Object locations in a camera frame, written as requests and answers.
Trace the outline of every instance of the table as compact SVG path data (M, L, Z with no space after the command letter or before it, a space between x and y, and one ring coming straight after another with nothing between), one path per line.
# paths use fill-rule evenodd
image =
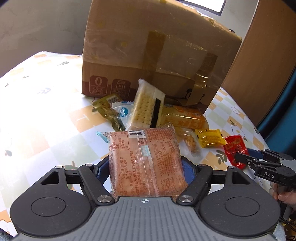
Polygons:
M0 79L0 228L16 235L9 210L12 202L57 165L76 169L96 164L108 155L108 144L97 131L113 131L93 111L93 98L81 94L82 58L39 52ZM211 129L223 136L240 134L246 147L268 148L250 119L220 88L205 112ZM226 170L230 162L223 147L203 148L194 164ZM268 191L269 182L244 171ZM110 182L104 184L111 190ZM213 185L213 190L222 185ZM79 186L70 186L80 191Z

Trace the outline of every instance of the hand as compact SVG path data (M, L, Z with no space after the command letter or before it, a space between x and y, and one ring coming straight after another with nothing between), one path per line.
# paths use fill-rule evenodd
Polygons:
M269 194L273 196L275 200L280 200L285 204L288 204L296 210L296 192L293 190L291 192L281 192L282 188L276 183L270 182L271 189L269 189Z

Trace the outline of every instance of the cardboard box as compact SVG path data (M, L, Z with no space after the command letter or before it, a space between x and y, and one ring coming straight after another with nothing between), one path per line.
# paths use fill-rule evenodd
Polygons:
M182 105L206 110L241 38L175 0L93 0L83 49L82 93L134 100L140 78Z

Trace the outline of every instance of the checkered tablecloth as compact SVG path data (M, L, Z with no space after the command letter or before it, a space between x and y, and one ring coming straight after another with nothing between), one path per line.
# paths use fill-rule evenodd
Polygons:
M40 52L0 79L0 228L12 235L16 231L10 206L40 177L57 165L74 169L108 155L108 145L96 132L113 129L92 111L93 98L81 94L81 71L81 56ZM240 134L247 147L268 148L224 89L219 89L205 116L210 128L221 129L223 136ZM214 169L230 165L223 147L203 148L198 157L184 155ZM269 183L255 178L252 170L245 172L269 189Z

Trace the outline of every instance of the wooden cabinet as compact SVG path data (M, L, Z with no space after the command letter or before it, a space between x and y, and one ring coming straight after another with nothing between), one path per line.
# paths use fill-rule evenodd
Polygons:
M282 0L259 0L222 87L256 126L278 99L295 64L296 13Z

